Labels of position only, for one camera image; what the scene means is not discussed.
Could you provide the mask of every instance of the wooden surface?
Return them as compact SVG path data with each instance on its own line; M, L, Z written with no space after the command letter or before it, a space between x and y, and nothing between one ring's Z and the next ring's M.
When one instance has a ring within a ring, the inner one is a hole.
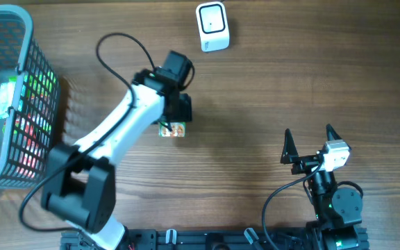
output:
M325 142L331 123L353 147L336 179L365 191L363 226L372 249L400 249L400 3L350 1L226 3L231 45L203 53L199 2L26 6L35 36L60 74L68 143L90 132L126 88L94 55L97 40L121 31L139 39L161 65L170 49L195 64L194 122L187 137L146 130L117 170L115 215L130 228L260 227L270 192L289 183L279 163L291 128L300 154ZM114 38L102 56L122 76L149 67L131 41ZM57 249L59 234L23 229L26 191L0 191L0 249ZM61 225L38 198L27 211L38 226ZM314 219L300 185L272 201L270 226Z

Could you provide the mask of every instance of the perforated basket side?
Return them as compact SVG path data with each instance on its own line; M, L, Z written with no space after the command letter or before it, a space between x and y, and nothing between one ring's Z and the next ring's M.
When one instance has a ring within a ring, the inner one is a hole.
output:
M27 188L44 177L58 111L60 86L51 65L32 39L0 188Z

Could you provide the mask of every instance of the basket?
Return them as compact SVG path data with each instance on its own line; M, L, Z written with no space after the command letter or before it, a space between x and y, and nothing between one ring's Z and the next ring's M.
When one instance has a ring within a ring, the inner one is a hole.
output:
M44 178L59 98L31 16L0 6L0 188L29 188Z

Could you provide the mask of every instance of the wooden table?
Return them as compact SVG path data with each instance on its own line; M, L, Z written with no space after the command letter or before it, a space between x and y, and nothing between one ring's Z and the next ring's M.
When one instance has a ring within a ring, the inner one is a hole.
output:
M291 128L300 154L325 142L331 123L353 147L339 181L365 191L363 226L372 249L400 249L400 3L350 1L226 2L231 45L200 50L199 2L25 6L35 36L62 76L63 140L90 132L126 92L97 61L109 32L134 35L161 65L170 49L197 75L187 90L194 122L187 137L146 130L117 170L115 215L129 228L260 228L268 194L298 176L279 163ZM122 76L149 63L133 42L113 38L103 58ZM0 249L57 249L59 234L23 229L17 210L26 191L0 191ZM61 225L38 205L38 226ZM314 219L300 185L276 197L270 226Z

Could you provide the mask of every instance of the black mounting base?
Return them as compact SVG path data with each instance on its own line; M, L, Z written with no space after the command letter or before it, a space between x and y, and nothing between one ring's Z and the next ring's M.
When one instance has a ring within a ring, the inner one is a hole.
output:
M178 231L176 244L166 244L166 232L155 230L129 230L129 240L135 250L254 250L241 231ZM357 228L361 242L353 250L369 249L367 230ZM313 235L305 228L276 228L271 237L279 249L326 250L313 246ZM258 231L262 249L272 249L262 231ZM96 244L78 232L62 233L60 250L101 250Z

